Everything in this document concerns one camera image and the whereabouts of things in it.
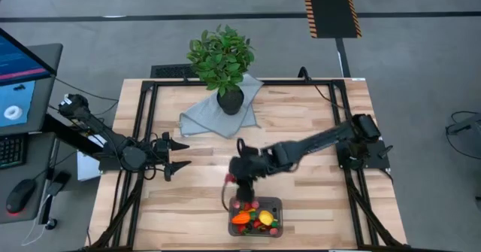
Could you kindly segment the white box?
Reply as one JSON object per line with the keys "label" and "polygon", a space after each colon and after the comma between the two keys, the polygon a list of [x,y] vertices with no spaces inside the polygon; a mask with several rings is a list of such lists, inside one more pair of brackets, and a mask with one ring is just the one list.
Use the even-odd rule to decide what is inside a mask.
{"label": "white box", "polygon": [[[90,141],[96,143],[98,146],[103,147],[107,142],[100,135],[89,135],[87,137]],[[88,181],[101,176],[101,170],[99,170],[100,162],[91,156],[77,151],[77,180]]]}

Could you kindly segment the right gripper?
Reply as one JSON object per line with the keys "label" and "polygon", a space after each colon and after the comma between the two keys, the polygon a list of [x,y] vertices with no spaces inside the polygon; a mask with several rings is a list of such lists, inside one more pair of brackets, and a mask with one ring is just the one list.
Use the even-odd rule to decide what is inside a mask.
{"label": "right gripper", "polygon": [[[256,181],[269,175],[273,165],[273,156],[268,151],[255,148],[238,150],[238,155],[233,156],[229,162],[228,173],[236,180]],[[254,189],[250,182],[237,182],[236,199],[239,202],[252,202]]]}

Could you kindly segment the black hazard striped mat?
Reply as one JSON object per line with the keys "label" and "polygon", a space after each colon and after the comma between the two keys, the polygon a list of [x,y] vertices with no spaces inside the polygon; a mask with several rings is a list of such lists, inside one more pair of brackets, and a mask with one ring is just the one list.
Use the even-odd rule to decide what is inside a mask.
{"label": "black hazard striped mat", "polygon": [[304,0],[312,38],[360,38],[353,0]]}

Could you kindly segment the black phone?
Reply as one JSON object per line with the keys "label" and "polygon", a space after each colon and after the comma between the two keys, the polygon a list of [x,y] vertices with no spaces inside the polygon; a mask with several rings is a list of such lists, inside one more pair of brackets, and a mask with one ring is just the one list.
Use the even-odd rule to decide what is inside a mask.
{"label": "black phone", "polygon": [[66,171],[59,172],[47,188],[47,195],[52,197],[56,196],[59,191],[61,191],[63,187],[68,183],[70,178],[71,173]]}

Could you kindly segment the grey computer desk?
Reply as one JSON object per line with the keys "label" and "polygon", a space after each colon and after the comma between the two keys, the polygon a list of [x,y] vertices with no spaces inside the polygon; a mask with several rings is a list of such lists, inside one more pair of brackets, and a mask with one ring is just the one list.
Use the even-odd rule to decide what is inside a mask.
{"label": "grey computer desk", "polygon": [[[9,169],[0,169],[0,224],[32,220],[37,217],[41,204],[46,170],[55,148],[53,133],[32,134],[28,139],[26,163]],[[12,189],[24,179],[35,179],[35,190],[24,209],[16,214],[8,213],[6,201]]]}

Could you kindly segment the black computer mouse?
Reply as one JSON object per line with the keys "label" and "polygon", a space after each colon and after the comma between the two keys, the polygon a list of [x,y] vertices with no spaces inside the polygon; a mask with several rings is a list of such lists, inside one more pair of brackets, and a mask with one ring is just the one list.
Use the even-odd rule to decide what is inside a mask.
{"label": "black computer mouse", "polygon": [[27,205],[36,188],[33,179],[21,180],[10,192],[6,199],[5,207],[9,214],[21,212]]}

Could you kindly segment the green potted plant, black pot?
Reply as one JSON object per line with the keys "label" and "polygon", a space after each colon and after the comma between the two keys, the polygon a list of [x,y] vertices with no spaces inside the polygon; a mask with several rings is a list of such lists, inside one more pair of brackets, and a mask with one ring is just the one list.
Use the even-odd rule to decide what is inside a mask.
{"label": "green potted plant, black pot", "polygon": [[227,115],[238,113],[244,103],[240,83],[255,61],[253,51],[250,39],[228,25],[219,25],[213,32],[204,30],[199,39],[189,42],[186,58],[193,72],[208,90],[216,91],[214,101]]}

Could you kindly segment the orange toy carrot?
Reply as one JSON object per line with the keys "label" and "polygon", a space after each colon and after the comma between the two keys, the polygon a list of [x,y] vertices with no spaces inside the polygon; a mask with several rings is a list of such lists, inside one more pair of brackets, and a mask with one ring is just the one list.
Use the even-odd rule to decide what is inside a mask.
{"label": "orange toy carrot", "polygon": [[241,211],[239,214],[236,214],[231,219],[231,223],[234,225],[243,225],[247,224],[252,220],[255,220],[256,212],[255,211]]}

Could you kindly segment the black aluminium table frame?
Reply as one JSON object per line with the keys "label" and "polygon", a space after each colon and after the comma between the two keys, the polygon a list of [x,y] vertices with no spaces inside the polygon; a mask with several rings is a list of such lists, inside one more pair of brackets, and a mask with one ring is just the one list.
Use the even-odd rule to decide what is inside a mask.
{"label": "black aluminium table frame", "polygon": [[[126,79],[120,93],[113,129],[132,135],[143,83]],[[297,85],[266,82],[253,101],[257,126],[242,128],[236,136],[246,144],[264,147],[278,141],[306,138],[334,125],[332,105],[313,86],[299,78]],[[292,174],[261,179],[256,194],[283,201],[284,232],[279,238],[228,233],[228,213],[220,201],[228,162],[237,155],[236,138],[213,133],[182,137],[179,116],[210,92],[201,86],[159,86],[152,133],[170,132],[175,141],[189,144],[171,160],[191,160],[171,182],[161,172],[144,182],[134,250],[321,250],[357,248],[344,174],[337,166],[334,147],[306,156]],[[118,173],[101,176],[89,235],[95,243],[110,222]],[[385,228],[407,243],[392,182],[380,171],[365,170],[371,206]]]}

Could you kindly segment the computer monitor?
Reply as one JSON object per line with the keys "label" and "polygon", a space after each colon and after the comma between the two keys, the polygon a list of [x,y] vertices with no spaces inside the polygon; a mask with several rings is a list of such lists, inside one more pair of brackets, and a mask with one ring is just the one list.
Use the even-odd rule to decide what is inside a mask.
{"label": "computer monitor", "polygon": [[26,47],[0,28],[0,135],[41,130],[62,51],[60,43]]}

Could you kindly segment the clear plastic tupperware container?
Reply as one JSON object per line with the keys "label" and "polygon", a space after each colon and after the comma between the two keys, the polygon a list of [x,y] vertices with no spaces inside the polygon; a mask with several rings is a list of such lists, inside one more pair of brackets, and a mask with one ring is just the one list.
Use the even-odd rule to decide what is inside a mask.
{"label": "clear plastic tupperware container", "polygon": [[[283,204],[280,199],[275,198],[275,197],[258,197],[254,201],[259,202],[259,207],[256,209],[256,218],[255,220],[259,220],[259,212],[262,210],[269,211],[273,214],[275,220],[274,222],[270,225],[271,228],[277,228],[278,233],[276,235],[271,235],[270,231],[269,232],[263,232],[263,225],[260,226],[259,228],[254,228],[253,227],[253,222],[255,220],[250,221],[249,223],[252,225],[252,229],[245,230],[244,234],[240,234],[237,231],[237,226],[231,223],[231,219],[233,216],[236,214],[239,214],[239,211],[242,211],[243,209],[241,208],[243,203],[248,203],[248,202],[239,202],[235,198],[230,198],[229,200],[229,211],[228,211],[228,232],[232,236],[254,236],[254,237],[270,237],[270,238],[279,238],[283,234]],[[239,202],[240,207],[239,208],[234,208],[232,205],[234,202]]]}

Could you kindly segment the black floor grate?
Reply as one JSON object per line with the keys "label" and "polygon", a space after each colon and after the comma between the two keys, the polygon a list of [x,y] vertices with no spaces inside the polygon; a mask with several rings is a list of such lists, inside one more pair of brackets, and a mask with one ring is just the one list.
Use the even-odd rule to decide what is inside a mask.
{"label": "black floor grate", "polygon": [[190,64],[153,65],[150,72],[151,78],[197,78]]}

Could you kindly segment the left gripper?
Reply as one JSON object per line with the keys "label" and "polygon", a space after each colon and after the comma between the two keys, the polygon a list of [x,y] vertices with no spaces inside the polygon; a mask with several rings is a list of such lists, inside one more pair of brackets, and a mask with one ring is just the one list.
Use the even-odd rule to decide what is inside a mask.
{"label": "left gripper", "polygon": [[[182,167],[191,164],[191,161],[170,162],[169,150],[170,150],[170,134],[169,132],[163,132],[160,138],[153,141],[153,152],[157,156],[159,164],[164,166],[164,178],[166,181],[171,181],[172,172],[177,172]],[[184,150],[188,149],[189,145],[176,142],[171,139],[171,150]]]}

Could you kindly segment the grey waffle cloth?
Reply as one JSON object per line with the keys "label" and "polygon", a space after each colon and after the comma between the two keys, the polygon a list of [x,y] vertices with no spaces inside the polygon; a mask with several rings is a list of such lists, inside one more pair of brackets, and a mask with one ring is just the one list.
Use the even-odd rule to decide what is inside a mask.
{"label": "grey waffle cloth", "polygon": [[228,115],[221,109],[215,90],[206,99],[180,114],[180,134],[190,136],[213,132],[223,138],[232,138],[242,127],[257,126],[252,102],[263,84],[250,74],[244,75],[244,80],[240,82],[244,101],[240,110],[233,115]]}

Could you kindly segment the yellow toy lemon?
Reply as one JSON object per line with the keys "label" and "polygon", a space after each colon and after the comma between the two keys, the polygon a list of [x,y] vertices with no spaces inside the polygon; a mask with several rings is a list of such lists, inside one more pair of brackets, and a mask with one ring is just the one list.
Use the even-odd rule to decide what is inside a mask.
{"label": "yellow toy lemon", "polygon": [[262,210],[259,212],[259,221],[266,226],[270,226],[274,222],[275,218],[269,211]]}

